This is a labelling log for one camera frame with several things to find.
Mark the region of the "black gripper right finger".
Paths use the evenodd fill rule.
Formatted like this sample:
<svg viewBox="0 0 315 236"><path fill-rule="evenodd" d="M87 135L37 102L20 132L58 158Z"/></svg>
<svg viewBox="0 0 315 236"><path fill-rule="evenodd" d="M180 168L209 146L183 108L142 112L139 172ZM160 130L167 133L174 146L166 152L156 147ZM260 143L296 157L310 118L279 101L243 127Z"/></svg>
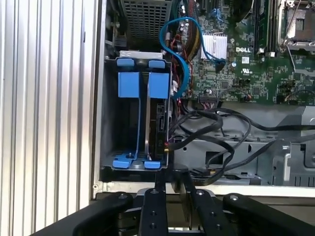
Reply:
<svg viewBox="0 0 315 236"><path fill-rule="evenodd" d="M175 168L173 189L188 214L196 213L206 236L313 236L315 228L250 197L230 193L219 203L214 194L197 189L186 168Z"/></svg>

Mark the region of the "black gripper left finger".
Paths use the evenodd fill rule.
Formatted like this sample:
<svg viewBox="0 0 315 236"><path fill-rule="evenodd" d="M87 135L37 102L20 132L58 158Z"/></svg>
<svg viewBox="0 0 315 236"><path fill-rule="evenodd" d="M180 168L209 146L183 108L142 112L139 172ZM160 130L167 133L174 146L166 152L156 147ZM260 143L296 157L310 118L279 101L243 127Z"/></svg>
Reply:
<svg viewBox="0 0 315 236"><path fill-rule="evenodd" d="M165 173L136 197L115 192L35 232L36 236L166 236Z"/></svg>

